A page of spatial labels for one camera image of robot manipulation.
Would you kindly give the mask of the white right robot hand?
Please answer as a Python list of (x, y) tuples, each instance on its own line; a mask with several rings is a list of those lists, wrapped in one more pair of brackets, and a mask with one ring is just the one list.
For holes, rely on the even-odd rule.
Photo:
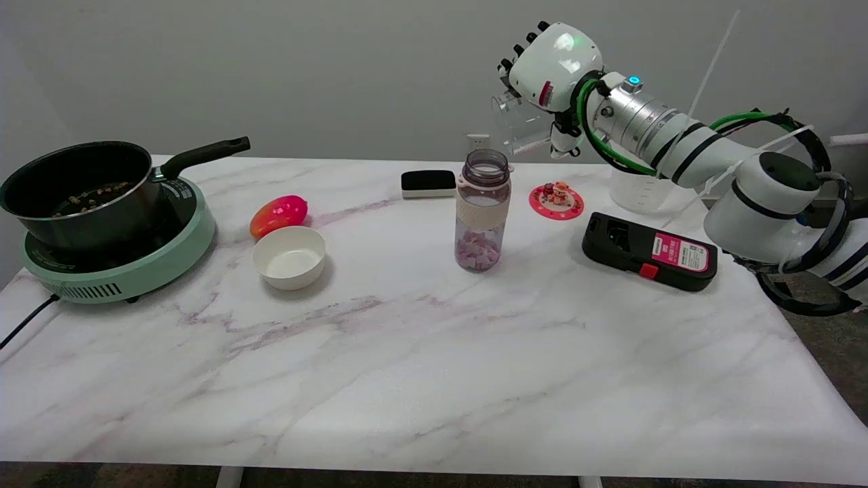
[(584, 139), (578, 93), (604, 74), (597, 44), (563, 22), (540, 22), (525, 45), (497, 67), (505, 92), (491, 99), (501, 121), (502, 150), (520, 155), (546, 147), (552, 159), (577, 157)]

